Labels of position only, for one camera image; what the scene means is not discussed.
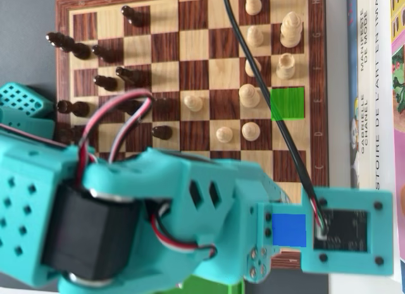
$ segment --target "green object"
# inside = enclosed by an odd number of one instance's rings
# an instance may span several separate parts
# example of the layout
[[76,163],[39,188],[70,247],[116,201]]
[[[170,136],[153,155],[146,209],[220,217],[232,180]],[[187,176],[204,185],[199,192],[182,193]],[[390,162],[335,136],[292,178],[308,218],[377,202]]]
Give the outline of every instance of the green object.
[[281,87],[270,90],[271,120],[297,120],[305,117],[304,87]]

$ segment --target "light wooden square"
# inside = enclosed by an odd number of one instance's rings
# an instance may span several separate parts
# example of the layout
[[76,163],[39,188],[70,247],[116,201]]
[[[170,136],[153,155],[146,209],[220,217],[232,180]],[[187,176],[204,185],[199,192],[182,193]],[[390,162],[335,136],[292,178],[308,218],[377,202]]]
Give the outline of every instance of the light wooden square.
[[169,140],[162,140],[152,137],[152,144],[155,148],[180,150],[180,122],[179,121],[160,121],[152,123],[152,127],[159,125],[168,125],[173,130],[173,135]]
[[[121,123],[101,123],[99,125],[99,152],[109,152]],[[119,152],[125,152],[125,144],[122,144]]]
[[273,178],[273,152],[270,150],[242,150],[240,159],[258,163],[263,171]]
[[180,60],[208,60],[208,30],[184,30],[180,32]]
[[[188,95],[200,97],[202,109],[198,112],[191,111],[185,104],[184,98]],[[182,121],[209,120],[209,91],[208,90],[183,90],[180,91],[180,114]]]
[[209,60],[209,89],[239,89],[239,58]]
[[125,83],[124,81],[115,74],[116,66],[107,66],[98,69],[98,75],[112,77],[118,80],[118,86],[114,92],[110,92],[105,90],[103,87],[98,87],[99,95],[100,96],[112,96],[112,95],[119,95],[124,93],[125,91]]
[[[250,52],[255,57],[261,56],[270,56],[271,55],[271,25],[256,25],[258,29],[261,30],[263,33],[263,43],[258,47],[253,47],[247,44]],[[247,30],[251,27],[251,25],[244,25],[240,27],[240,32],[242,33],[244,39],[247,43]],[[245,53],[242,50],[242,47],[239,45],[239,57],[245,57]]]
[[256,88],[259,97],[260,97],[260,102],[258,106],[248,108],[244,107],[242,104],[240,104],[240,118],[241,119],[270,119],[271,118],[271,113],[270,109],[265,101],[265,98],[263,97],[263,94],[261,93],[259,88]]
[[151,33],[178,32],[178,1],[160,0],[151,5]]
[[124,64],[143,65],[151,64],[151,36],[141,35],[124,38]]
[[[229,127],[234,135],[232,140],[223,144],[216,138],[216,131],[223,127]],[[240,121],[239,120],[210,120],[209,121],[209,149],[210,150],[240,150]]]
[[178,61],[153,63],[152,92],[177,92],[179,87]]
[[101,9],[97,12],[97,38],[122,38],[124,21],[119,8]]

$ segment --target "dark wooden square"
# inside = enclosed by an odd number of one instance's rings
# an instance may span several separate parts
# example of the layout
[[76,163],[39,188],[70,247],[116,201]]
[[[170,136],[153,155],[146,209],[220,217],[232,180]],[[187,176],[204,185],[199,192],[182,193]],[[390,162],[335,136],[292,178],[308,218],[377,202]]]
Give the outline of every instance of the dark wooden square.
[[[114,96],[99,96],[99,107],[104,103],[109,101]],[[104,117],[101,118],[100,123],[124,123],[125,113],[119,109],[113,109],[112,111],[106,113]]]
[[114,61],[111,63],[104,62],[99,58],[99,66],[113,66],[124,64],[124,45],[122,38],[103,39],[98,41],[99,46],[112,50],[114,52]]
[[152,63],[178,61],[178,33],[154,34],[151,44]]
[[180,90],[208,89],[208,60],[180,61]]
[[148,147],[152,147],[152,123],[140,123],[128,134],[125,150],[143,152]]
[[93,83],[93,78],[96,75],[96,69],[75,70],[73,75],[73,93],[75,97],[98,95],[98,87]]
[[209,121],[181,121],[180,150],[209,150]]
[[281,23],[271,25],[271,54],[281,55],[286,52],[291,54],[304,54],[304,24],[302,24],[301,40],[295,47],[285,47],[280,42]]
[[73,16],[73,38],[76,42],[97,39],[97,13]]
[[151,8],[150,6],[139,6],[133,8],[135,11],[141,13],[143,26],[136,27],[128,22],[125,17],[124,21],[124,36],[148,35],[151,33]]
[[[299,154],[306,165],[306,153],[300,150]],[[299,182],[296,166],[288,150],[273,151],[273,181]]]
[[209,30],[209,58],[239,57],[239,43],[232,28]]
[[155,99],[169,99],[170,108],[166,111],[160,111],[158,105],[152,107],[153,121],[179,121],[180,120],[180,92],[153,93]]
[[[265,84],[267,87],[271,87],[271,59],[269,56],[261,56],[261,57],[255,57],[261,66],[261,76],[263,77],[263,80],[265,81]],[[246,65],[246,58],[242,57],[239,58],[239,80],[240,80],[240,86],[243,84],[250,83],[251,85],[258,87],[258,82],[256,78],[250,77],[246,74],[245,71],[245,65]]]
[[270,24],[270,0],[261,0],[261,11],[249,15],[245,9],[246,0],[239,0],[239,25]]
[[[254,122],[260,127],[260,136],[255,141],[248,141],[242,135],[242,127],[248,122]],[[240,149],[241,150],[271,150],[271,120],[243,119],[240,121]]]
[[179,2],[178,20],[180,30],[208,28],[208,0]]
[[239,90],[210,90],[209,118],[239,119]]

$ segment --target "wire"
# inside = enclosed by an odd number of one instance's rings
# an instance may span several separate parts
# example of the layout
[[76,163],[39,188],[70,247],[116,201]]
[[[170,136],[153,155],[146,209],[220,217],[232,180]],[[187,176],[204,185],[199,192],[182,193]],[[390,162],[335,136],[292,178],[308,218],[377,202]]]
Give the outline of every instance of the wire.
[[305,167],[305,164],[302,161],[302,159],[298,153],[297,147],[291,137],[291,134],[290,134],[287,126],[284,123],[284,120],[281,118],[276,105],[273,103],[273,107],[271,107],[270,93],[268,91],[268,87],[266,86],[265,81],[263,80],[263,77],[261,76],[261,73],[259,71],[259,68],[254,61],[252,53],[250,52],[250,50],[244,40],[244,37],[239,30],[239,26],[236,22],[234,12],[232,11],[230,1],[229,0],[223,0],[223,1],[225,4],[225,9],[226,9],[228,17],[229,17],[229,21],[232,25],[232,28],[234,29],[234,32],[239,41],[239,44],[245,53],[246,59],[249,61],[250,65],[251,65],[251,69],[254,73],[254,76],[256,77],[256,80],[257,80],[259,88],[263,94],[263,97],[265,98],[265,101],[266,101],[269,109],[271,110],[271,114],[275,117],[276,124],[277,124],[278,128],[280,129],[280,132],[284,138],[285,144],[287,145],[287,147],[291,153],[291,156],[292,156],[292,159],[296,166],[297,173],[298,173],[299,179],[302,183],[302,186],[303,186],[305,192],[307,193],[309,200],[310,201],[313,200],[313,202],[315,204],[315,207],[316,207],[315,217],[316,217],[317,223],[320,225],[320,228],[322,229],[322,231],[326,232],[327,226],[325,223],[325,218],[323,216],[323,212],[321,210],[318,199],[316,198],[313,184],[312,184],[311,178],[308,175],[308,171]]

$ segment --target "chessboard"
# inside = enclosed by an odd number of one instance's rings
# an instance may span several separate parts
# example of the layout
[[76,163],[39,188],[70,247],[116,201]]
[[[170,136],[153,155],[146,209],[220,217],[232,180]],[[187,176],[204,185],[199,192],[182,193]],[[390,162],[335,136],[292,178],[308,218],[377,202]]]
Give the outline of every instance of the chessboard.
[[[328,130],[325,49],[325,0],[260,0],[261,11],[246,12],[246,0],[230,0],[237,23],[247,37],[249,27],[263,33],[258,47],[250,47],[261,67],[271,96],[298,104],[300,116],[285,123],[316,186],[328,186]],[[131,25],[121,10],[130,6],[142,25]],[[280,31],[284,17],[295,12],[302,21],[302,35],[295,47],[284,47]],[[223,0],[56,0],[56,30],[89,47],[111,50],[114,62],[91,54],[78,59],[56,50],[57,99],[86,102],[90,114],[111,97],[133,86],[117,76],[116,68],[142,71],[142,86],[155,99],[171,100],[170,110],[152,108],[120,149],[119,159],[147,147],[162,147],[210,158],[256,161],[282,188],[292,202],[301,201],[301,184],[282,135],[271,118],[263,95],[255,108],[240,103],[239,89],[251,84],[245,55],[234,35]],[[281,55],[295,60],[294,76],[276,74]],[[95,76],[114,78],[113,91],[94,84]],[[185,98],[197,96],[202,106],[192,111]],[[109,113],[90,138],[99,157],[105,158],[115,134],[130,115]],[[80,132],[86,117],[57,114],[56,138],[66,131]],[[242,127],[258,125],[259,137],[244,138]],[[151,134],[156,126],[169,126],[171,137]],[[219,128],[232,130],[227,142],[216,136]],[[273,258],[272,267],[300,268],[299,252]]]

